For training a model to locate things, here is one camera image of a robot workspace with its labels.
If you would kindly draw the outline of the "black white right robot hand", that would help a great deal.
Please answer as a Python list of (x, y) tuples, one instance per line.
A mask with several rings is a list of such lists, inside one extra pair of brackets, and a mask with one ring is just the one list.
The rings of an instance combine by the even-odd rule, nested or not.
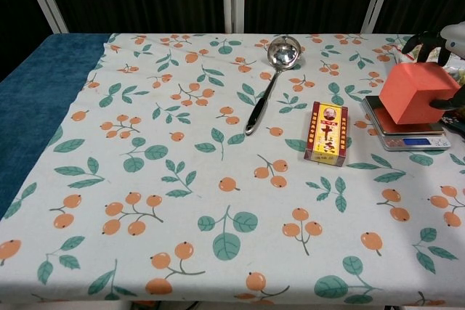
[[(418, 45), (421, 49), (418, 53), (417, 62), (426, 62), (431, 51), (440, 48), (437, 64), (441, 67), (448, 62), (450, 55), (454, 54), (464, 59), (464, 21), (447, 25), (441, 31), (424, 31), (411, 36), (402, 53), (411, 52)], [(450, 99), (434, 99), (429, 103), (430, 107), (438, 110), (457, 110), (464, 107), (464, 86), (462, 86)]]

